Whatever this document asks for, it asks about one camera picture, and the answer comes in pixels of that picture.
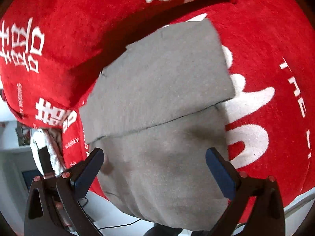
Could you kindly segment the red blanket with white print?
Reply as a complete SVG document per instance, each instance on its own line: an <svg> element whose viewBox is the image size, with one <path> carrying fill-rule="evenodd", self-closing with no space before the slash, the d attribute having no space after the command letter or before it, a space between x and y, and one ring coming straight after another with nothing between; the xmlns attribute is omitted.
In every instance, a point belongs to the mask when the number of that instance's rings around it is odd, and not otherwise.
<svg viewBox="0 0 315 236"><path fill-rule="evenodd" d="M296 0L13 0L1 80L17 120L62 130L72 167L93 147L79 109L102 70L155 31L208 19L235 96L221 103L232 165L274 176L283 204L314 187L314 28Z"/></svg>

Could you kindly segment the grey knit garment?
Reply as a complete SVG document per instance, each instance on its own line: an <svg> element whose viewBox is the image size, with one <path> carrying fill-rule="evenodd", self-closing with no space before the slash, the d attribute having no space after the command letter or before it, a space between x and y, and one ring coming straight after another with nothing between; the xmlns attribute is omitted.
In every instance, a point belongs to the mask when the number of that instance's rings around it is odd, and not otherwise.
<svg viewBox="0 0 315 236"><path fill-rule="evenodd" d="M161 28L104 68L79 109L85 139L105 153L98 180L122 212L209 231L227 206L205 160L227 157L221 103L235 96L208 19Z"/></svg>

